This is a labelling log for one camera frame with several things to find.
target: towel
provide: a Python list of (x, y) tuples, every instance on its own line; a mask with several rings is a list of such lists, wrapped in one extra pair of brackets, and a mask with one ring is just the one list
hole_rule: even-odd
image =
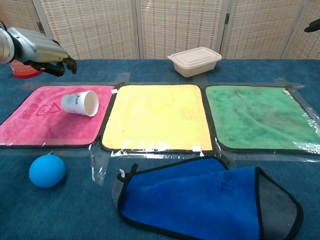
[(102, 137), (111, 150), (212, 150), (196, 85), (127, 85), (119, 88)]
[[(42, 86), (0, 125), (0, 145), (87, 146), (95, 141), (114, 86)], [(60, 106), (66, 94), (92, 90), (99, 99), (94, 117), (68, 113)]]
[(216, 157), (117, 175), (112, 198), (127, 223), (180, 239), (289, 240), (300, 204), (259, 167), (228, 169)]
[(205, 93), (222, 148), (320, 152), (319, 126), (286, 88), (219, 85)]

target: yellow towel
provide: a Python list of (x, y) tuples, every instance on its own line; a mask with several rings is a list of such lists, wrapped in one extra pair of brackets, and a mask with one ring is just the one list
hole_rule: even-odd
[(195, 85), (119, 89), (102, 144), (126, 150), (212, 150), (201, 91)]

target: green towel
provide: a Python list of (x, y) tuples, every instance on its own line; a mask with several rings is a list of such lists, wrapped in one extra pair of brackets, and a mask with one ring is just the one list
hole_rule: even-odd
[(228, 148), (320, 149), (319, 126), (284, 87), (220, 85), (205, 93), (216, 137)]

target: white plastic container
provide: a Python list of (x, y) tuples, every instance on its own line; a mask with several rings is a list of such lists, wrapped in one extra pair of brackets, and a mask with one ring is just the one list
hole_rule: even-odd
[(198, 47), (172, 54), (168, 59), (178, 73), (188, 78), (214, 69), (222, 56), (209, 48)]

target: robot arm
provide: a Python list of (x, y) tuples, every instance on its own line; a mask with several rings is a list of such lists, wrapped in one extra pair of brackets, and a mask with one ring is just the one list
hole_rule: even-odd
[(7, 29), (0, 21), (0, 64), (13, 60), (57, 77), (65, 73), (64, 64), (73, 74), (77, 72), (76, 61), (57, 41), (36, 31), (16, 27)]
[(313, 22), (310, 22), (309, 26), (304, 29), (306, 33), (312, 33), (318, 30), (320, 30), (320, 18)]

